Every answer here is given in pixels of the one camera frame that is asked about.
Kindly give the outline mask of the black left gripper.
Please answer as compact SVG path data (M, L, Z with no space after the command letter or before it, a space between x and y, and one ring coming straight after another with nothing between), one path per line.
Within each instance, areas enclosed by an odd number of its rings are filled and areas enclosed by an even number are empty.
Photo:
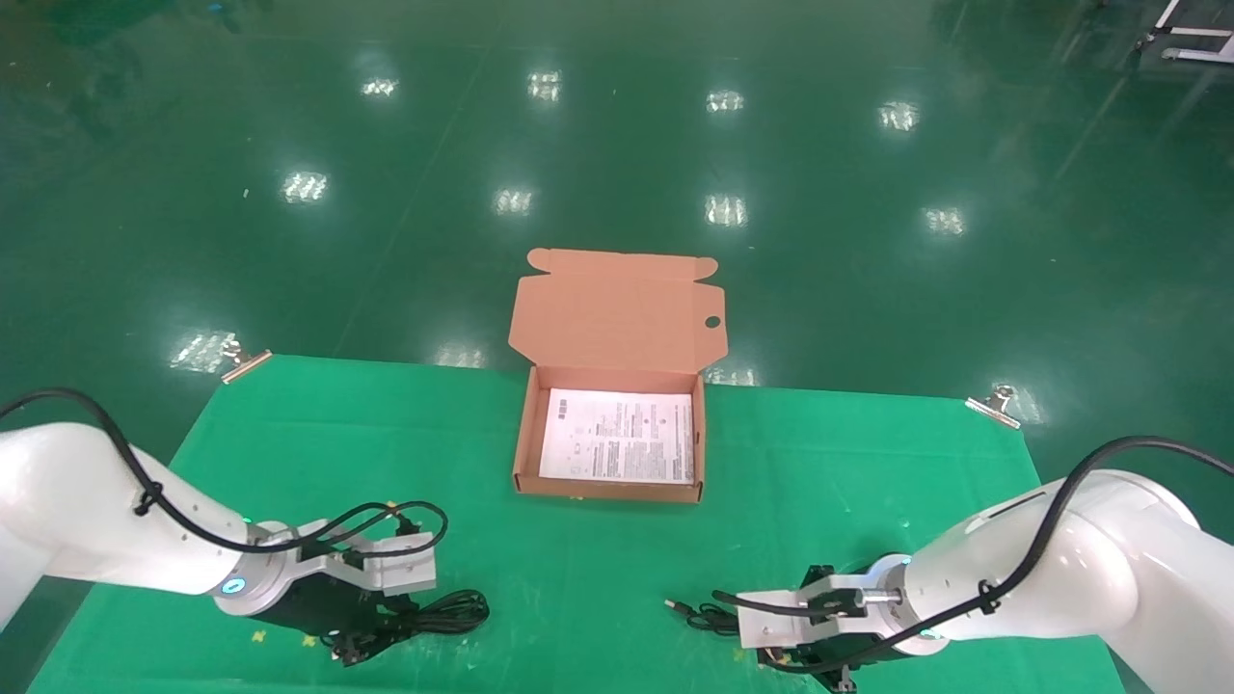
M383 654L392 645L390 631L416 609L410 596L385 596L333 575L304 575L264 610L264 624L332 635L332 658L352 667Z

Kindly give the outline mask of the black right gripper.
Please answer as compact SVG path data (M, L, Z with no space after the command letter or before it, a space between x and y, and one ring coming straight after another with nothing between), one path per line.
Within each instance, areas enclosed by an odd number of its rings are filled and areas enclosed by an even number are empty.
M801 590L833 592L830 575L834 574L833 564L811 564L801 580ZM821 640L793 647L758 647L755 658L760 666L789 675L827 675L829 693L851 694L858 692L851 668L861 664L864 651L872 645L872 640Z

